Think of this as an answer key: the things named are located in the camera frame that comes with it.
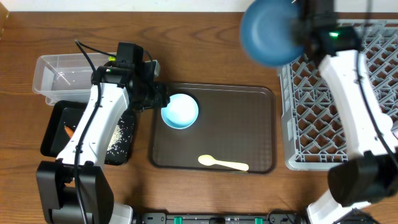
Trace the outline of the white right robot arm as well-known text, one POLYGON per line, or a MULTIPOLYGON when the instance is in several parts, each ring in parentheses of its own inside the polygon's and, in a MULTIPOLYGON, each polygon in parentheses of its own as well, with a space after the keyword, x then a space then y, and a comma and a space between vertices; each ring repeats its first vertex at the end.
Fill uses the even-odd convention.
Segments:
POLYGON ((363 35, 339 26, 333 1, 293 1, 295 41, 334 99, 348 161, 328 171, 328 190, 306 209, 307 223, 341 223, 350 213, 397 194, 397 138, 369 81, 363 35))

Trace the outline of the brown serving tray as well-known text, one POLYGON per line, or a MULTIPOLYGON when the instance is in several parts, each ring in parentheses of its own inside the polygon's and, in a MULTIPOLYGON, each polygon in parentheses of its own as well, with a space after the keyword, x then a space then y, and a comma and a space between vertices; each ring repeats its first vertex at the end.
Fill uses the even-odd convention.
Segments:
POLYGON ((173 83, 171 94, 184 93, 198 103, 198 118, 186 129, 167 126, 154 111, 149 160, 158 168, 232 172, 204 166, 201 155, 241 162, 250 174, 268 174, 277 163, 275 95, 262 86, 173 83))

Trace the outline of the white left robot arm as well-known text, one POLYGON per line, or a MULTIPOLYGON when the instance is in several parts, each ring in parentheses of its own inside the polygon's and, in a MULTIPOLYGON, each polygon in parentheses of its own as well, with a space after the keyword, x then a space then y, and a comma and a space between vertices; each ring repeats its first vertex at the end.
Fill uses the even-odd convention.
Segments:
POLYGON ((47 223, 132 223, 131 206, 116 203, 104 174, 107 148, 124 113, 165 108, 167 85, 157 82, 159 62, 147 51, 120 42, 106 64, 93 67, 88 104, 73 136, 55 161, 42 161, 36 172, 47 223))

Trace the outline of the cream plastic spoon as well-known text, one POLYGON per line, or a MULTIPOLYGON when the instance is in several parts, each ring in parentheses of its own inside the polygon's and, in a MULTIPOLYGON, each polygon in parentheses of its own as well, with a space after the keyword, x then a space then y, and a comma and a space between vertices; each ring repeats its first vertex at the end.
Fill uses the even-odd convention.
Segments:
POLYGON ((220 160, 215 159, 213 156, 211 156, 209 154, 200 155, 198 157, 198 162, 204 166, 219 165, 219 166, 225 166, 225 167, 229 167, 229 168, 240 170, 240 171, 248 171, 249 170, 249 166, 245 163, 220 161, 220 160))

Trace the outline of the light blue bowl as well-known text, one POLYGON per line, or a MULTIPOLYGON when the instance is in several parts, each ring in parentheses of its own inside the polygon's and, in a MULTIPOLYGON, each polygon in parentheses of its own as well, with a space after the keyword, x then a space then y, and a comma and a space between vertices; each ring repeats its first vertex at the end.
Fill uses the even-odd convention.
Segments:
POLYGON ((198 118, 199 107, 196 100, 183 93, 170 97, 170 103, 161 109, 163 122, 174 129, 189 128, 198 118))

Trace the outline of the clear plastic bin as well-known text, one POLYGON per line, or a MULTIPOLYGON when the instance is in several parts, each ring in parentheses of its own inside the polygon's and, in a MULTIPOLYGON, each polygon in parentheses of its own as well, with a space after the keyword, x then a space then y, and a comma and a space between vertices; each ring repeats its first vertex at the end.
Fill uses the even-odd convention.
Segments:
POLYGON ((87 103, 91 95, 92 69, 83 54, 43 55, 37 59, 32 91, 59 101, 87 103))

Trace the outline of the grey dishwasher rack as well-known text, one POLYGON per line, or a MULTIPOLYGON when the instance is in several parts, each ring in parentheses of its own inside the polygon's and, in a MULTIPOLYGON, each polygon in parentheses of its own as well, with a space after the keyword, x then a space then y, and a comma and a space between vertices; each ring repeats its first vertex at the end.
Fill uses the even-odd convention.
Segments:
MULTIPOLYGON (((382 112, 397 121, 397 20, 372 20, 363 40, 382 112)), ((282 138, 290 170, 327 171, 346 162, 345 135, 326 83, 306 56, 278 68, 282 138)))

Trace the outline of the dark blue plate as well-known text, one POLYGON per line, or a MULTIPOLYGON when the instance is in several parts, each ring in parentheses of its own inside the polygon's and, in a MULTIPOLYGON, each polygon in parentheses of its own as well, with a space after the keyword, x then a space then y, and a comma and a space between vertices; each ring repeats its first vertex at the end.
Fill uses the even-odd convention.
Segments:
POLYGON ((303 54, 295 31, 300 5, 290 0, 257 0, 243 15, 239 38, 250 59, 266 67, 279 67, 303 54))

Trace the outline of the rice grains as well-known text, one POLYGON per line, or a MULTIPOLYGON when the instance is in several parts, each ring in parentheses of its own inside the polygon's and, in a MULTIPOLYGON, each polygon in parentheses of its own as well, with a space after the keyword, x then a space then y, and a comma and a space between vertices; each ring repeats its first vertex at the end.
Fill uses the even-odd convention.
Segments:
POLYGON ((130 150, 134 132, 134 121, 131 118, 122 118, 118 121, 107 148, 111 156, 124 156, 130 150))

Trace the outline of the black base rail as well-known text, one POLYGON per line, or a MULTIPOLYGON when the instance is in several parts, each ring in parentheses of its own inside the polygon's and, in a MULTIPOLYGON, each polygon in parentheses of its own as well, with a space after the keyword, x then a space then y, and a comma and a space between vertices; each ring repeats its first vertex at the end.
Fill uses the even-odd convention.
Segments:
POLYGON ((132 224, 306 224, 301 213, 275 209, 266 213, 183 213, 167 210, 134 212, 132 224))

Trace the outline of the black waste tray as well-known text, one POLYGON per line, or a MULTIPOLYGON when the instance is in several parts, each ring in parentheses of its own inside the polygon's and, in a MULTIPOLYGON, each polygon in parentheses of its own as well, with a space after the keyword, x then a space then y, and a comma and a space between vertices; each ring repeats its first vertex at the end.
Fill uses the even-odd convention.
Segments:
MULTIPOLYGON (((53 107, 53 111, 41 144, 40 152, 44 156, 57 157, 59 152, 67 145, 70 138, 64 130, 64 126, 68 126, 73 131, 83 116, 86 108, 85 103, 74 101, 59 101, 53 107)), ((134 132, 130 145, 130 150, 124 156, 111 156, 106 152, 105 163, 112 166, 125 164, 132 153, 132 142, 135 135, 136 115, 130 112, 122 114, 120 119, 131 118, 134 121, 134 132)))

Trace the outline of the orange carrot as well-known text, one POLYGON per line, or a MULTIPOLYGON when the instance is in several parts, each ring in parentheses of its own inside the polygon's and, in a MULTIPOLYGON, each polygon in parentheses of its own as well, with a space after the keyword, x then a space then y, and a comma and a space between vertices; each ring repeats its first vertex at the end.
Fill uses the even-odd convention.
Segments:
POLYGON ((65 132, 66 132, 66 134, 68 135, 69 138, 73 137, 74 131, 71 128, 69 128, 68 126, 64 126, 64 130, 65 130, 65 132))

